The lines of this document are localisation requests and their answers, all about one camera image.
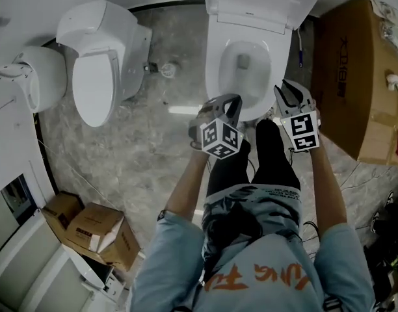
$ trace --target floor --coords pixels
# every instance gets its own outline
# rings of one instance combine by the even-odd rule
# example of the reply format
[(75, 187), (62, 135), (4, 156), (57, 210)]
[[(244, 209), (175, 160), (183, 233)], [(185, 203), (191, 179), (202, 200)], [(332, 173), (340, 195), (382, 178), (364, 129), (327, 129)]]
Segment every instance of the floor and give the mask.
[[(145, 248), (154, 233), (159, 211), (165, 205), (189, 158), (187, 126), (192, 116), (169, 113), (174, 105), (199, 106), (206, 101), (205, 57), (207, 14), (204, 5), (175, 6), (137, 12), (141, 25), (153, 29), (150, 60), (159, 67), (177, 62), (179, 73), (167, 79), (160, 73), (144, 79), (139, 93), (122, 103), (102, 127), (91, 128), (76, 111), (71, 84), (61, 102), (40, 116), (42, 133), (53, 175), (60, 190), (79, 194), (84, 202), (111, 204), (123, 210)], [(310, 87), (313, 23), (301, 30), (304, 66), (299, 68), (299, 41), (293, 33), (286, 78)], [(64, 50), (69, 76), (76, 54)], [(291, 146), (282, 134), (285, 149)], [(398, 168), (358, 163), (323, 138), (336, 179), (348, 209), (349, 222), (363, 244), (374, 235), (365, 226), (382, 206), (391, 189), (398, 193)], [(258, 166), (255, 150), (251, 161)], [(315, 221), (310, 156), (293, 156), (293, 168), (302, 186), (304, 220)], [(202, 209), (207, 179), (202, 181), (198, 209)], [(200, 216), (194, 222), (200, 225)], [(304, 245), (314, 257), (319, 243), (310, 226), (302, 228)], [(134, 276), (142, 260), (131, 269)]]

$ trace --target closed toilet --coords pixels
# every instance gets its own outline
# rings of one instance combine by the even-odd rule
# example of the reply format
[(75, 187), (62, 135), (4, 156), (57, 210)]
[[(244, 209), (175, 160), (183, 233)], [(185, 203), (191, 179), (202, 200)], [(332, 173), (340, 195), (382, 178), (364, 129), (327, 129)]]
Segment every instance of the closed toilet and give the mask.
[(32, 113), (44, 111), (66, 92), (64, 58), (52, 49), (28, 46), (12, 64), (0, 67), (0, 80), (20, 86)]
[(140, 89), (152, 30), (128, 10), (106, 0), (63, 15), (56, 41), (77, 51), (72, 75), (76, 108), (89, 126), (103, 125), (119, 104)]
[(317, 0), (206, 0), (206, 92), (241, 95), (240, 121), (263, 116), (282, 84), (291, 33)]

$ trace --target blue handle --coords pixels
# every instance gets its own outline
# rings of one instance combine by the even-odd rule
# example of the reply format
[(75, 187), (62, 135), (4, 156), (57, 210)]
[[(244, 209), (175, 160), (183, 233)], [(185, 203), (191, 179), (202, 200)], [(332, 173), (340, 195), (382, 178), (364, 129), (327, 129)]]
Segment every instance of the blue handle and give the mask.
[(303, 51), (298, 52), (298, 66), (301, 68), (303, 67)]

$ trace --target cardboard box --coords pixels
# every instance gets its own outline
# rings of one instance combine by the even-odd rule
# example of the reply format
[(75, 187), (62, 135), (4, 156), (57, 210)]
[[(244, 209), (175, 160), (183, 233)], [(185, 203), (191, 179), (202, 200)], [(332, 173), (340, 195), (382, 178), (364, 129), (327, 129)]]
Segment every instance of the cardboard box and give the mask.
[(122, 212), (90, 203), (70, 223), (64, 244), (77, 253), (124, 272), (140, 246)]
[(369, 0), (351, 0), (315, 25), (311, 93), (321, 132), (357, 161), (398, 166), (398, 51), (381, 37)]
[(63, 242), (69, 223), (82, 211), (79, 198), (61, 192), (42, 209), (42, 213), (56, 237)]

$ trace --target white marker cube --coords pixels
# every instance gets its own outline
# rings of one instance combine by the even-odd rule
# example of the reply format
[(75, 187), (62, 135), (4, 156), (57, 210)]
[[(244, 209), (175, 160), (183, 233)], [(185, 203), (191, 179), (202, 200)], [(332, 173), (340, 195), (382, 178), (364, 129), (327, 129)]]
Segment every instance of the white marker cube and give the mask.
[(280, 119), (295, 151), (319, 147), (317, 113), (311, 111)]
[(200, 126), (202, 151), (225, 159), (239, 151), (244, 134), (216, 118), (207, 125)]

